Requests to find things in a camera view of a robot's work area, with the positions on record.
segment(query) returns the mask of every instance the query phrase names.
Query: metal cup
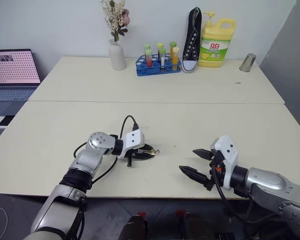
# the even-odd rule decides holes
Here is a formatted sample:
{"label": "metal cup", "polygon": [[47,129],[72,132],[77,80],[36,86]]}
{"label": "metal cup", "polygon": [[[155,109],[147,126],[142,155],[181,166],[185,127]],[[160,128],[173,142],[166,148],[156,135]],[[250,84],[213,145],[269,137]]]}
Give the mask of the metal cup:
{"label": "metal cup", "polygon": [[248,53],[248,55],[245,57],[243,63],[239,67],[239,70],[242,72],[250,72],[252,64],[254,64],[254,61],[256,60],[256,55],[253,53]]}

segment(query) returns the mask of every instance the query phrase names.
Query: test tube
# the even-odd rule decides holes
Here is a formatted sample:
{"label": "test tube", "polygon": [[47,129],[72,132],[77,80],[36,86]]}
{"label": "test tube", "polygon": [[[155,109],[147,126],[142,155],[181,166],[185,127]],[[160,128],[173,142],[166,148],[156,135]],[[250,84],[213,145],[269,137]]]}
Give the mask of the test tube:
{"label": "test tube", "polygon": [[152,67],[152,50],[146,49],[145,50],[145,62],[147,67]]}
{"label": "test tube", "polygon": [[163,42],[158,42],[157,44],[156,44],[156,46],[158,47],[158,60],[159,60],[159,62],[160,62],[160,49],[163,49],[164,48],[164,43]]}
{"label": "test tube", "polygon": [[143,45],[143,47],[144,47],[144,55],[146,55],[146,50],[151,49],[151,46],[150,44],[146,43],[145,45]]}
{"label": "test tube", "polygon": [[172,56],[174,55],[173,49],[177,46],[177,43],[175,41],[170,42],[170,58],[172,59]]}
{"label": "test tube", "polygon": [[161,68],[163,69],[165,67],[166,49],[160,48],[159,52],[160,52]]}
{"label": "test tube", "polygon": [[173,54],[172,54],[172,64],[173,64],[173,71],[177,70],[177,64],[178,64],[178,60],[179,60],[179,51],[180,48],[175,46],[173,49]]}

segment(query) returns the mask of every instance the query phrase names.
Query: white table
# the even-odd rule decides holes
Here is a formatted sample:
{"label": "white table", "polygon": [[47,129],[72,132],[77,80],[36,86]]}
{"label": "white table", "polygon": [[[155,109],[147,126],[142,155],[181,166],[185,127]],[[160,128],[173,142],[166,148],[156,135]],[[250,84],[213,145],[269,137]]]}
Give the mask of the white table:
{"label": "white table", "polygon": [[[300,126],[282,104],[185,104],[29,101],[0,137],[0,193],[47,196],[73,161],[73,151],[93,132],[119,134],[132,114],[155,158],[119,160],[88,191],[89,197],[219,198],[178,168],[209,174],[209,163],[193,149],[230,135],[239,164],[283,174],[300,184]],[[126,131],[132,127],[127,121]],[[98,175],[112,164],[105,156]],[[237,198],[232,192],[229,198]]]}
{"label": "white table", "polygon": [[115,71],[109,58],[62,57],[29,100],[283,104],[258,65],[242,72],[242,61],[226,59],[222,67],[197,67],[193,73],[139,77],[135,59]]}

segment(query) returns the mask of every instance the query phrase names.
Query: blue test tube rack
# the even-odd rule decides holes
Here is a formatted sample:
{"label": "blue test tube rack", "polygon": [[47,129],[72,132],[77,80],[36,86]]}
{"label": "blue test tube rack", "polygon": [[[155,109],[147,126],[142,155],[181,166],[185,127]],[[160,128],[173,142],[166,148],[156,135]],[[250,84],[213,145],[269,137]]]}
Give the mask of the blue test tube rack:
{"label": "blue test tube rack", "polygon": [[152,66],[147,66],[146,64],[146,56],[142,55],[135,61],[136,74],[139,77],[142,76],[150,76],[150,75],[159,75],[159,74],[175,74],[179,73],[181,62],[178,59],[177,64],[172,64],[172,59],[170,58],[170,54],[167,53],[165,55],[164,68],[161,68],[161,63],[158,60],[158,55],[152,55]]}

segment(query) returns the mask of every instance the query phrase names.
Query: yellow bottle cap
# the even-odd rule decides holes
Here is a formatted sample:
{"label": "yellow bottle cap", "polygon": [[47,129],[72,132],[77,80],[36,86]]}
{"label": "yellow bottle cap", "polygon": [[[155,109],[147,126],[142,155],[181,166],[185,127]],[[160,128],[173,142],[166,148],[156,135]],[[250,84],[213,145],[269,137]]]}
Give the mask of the yellow bottle cap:
{"label": "yellow bottle cap", "polygon": [[212,18],[215,15],[213,11],[205,11],[203,14],[208,14],[209,18]]}
{"label": "yellow bottle cap", "polygon": [[175,46],[174,48],[172,48],[172,51],[174,53],[178,53],[180,51],[180,47]]}
{"label": "yellow bottle cap", "polygon": [[164,47],[164,43],[163,42],[158,42],[156,44],[156,46],[158,47],[158,49],[162,49]]}

